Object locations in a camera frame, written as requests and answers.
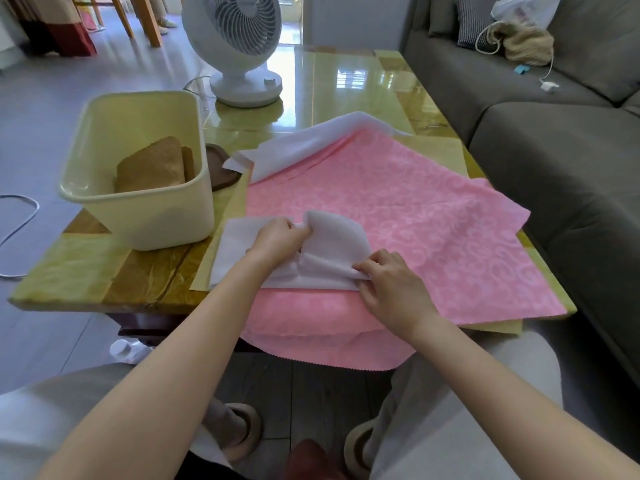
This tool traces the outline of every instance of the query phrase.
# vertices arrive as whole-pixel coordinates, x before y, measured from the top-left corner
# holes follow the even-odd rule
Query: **beige and red curtain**
[[[36,54],[95,55],[95,46],[72,0],[8,0]]]

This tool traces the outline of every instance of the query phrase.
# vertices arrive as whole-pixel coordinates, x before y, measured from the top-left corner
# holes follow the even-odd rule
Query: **white non-woven fabric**
[[[251,183],[254,184],[361,129],[379,131],[391,136],[407,134],[366,112],[350,112],[297,133],[270,139],[255,150],[235,152],[222,168],[245,173],[253,165]]]
[[[240,217],[227,221],[211,270],[210,288],[222,281],[252,247],[260,229],[272,219]],[[357,290],[356,280],[370,279],[351,267],[371,255],[371,246],[360,224],[338,214],[308,210],[303,225],[310,226],[313,234],[297,256],[272,272],[263,288]]]

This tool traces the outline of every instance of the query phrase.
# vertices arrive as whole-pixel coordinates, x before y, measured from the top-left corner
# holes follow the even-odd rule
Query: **marble tabletop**
[[[364,111],[412,135],[403,137],[403,144],[422,154],[437,153],[442,158],[438,162],[469,177],[484,177],[400,53],[281,45],[267,66],[282,76],[283,91],[279,101],[264,108],[217,103],[206,79],[189,85],[200,95],[207,143],[219,144],[231,154],[256,148],[280,133]],[[200,75],[212,72],[208,68]],[[466,168],[455,168],[457,161]],[[233,194],[233,187],[214,194],[216,227]],[[571,299],[524,232],[518,237],[567,309],[565,316],[575,313]],[[135,251],[82,210],[16,287],[10,302],[23,310],[188,314],[206,295],[190,288],[211,240]],[[522,321],[475,328],[517,333]]]

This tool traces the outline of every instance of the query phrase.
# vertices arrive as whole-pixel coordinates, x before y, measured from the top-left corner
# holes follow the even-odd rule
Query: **gray sofa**
[[[640,385],[640,0],[562,0],[548,30],[560,85],[429,36],[416,0],[404,58]]]

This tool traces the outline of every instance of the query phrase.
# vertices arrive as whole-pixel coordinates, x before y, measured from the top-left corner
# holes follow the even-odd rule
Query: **white bottle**
[[[111,344],[109,353],[118,362],[139,364],[142,360],[153,351],[153,347],[144,345],[139,340],[130,342],[128,340],[119,339]]]

